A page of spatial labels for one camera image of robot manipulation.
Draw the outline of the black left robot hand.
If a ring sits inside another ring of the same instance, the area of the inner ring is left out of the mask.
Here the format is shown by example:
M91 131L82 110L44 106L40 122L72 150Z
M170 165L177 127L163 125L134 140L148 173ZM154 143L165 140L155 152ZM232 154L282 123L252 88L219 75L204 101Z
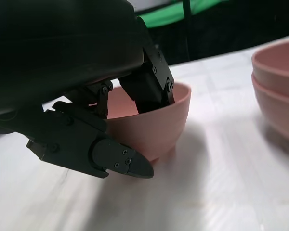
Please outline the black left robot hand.
M105 178L154 175L106 133L118 79L139 113L174 103L173 77L125 0L0 0L0 134L26 136L41 161Z

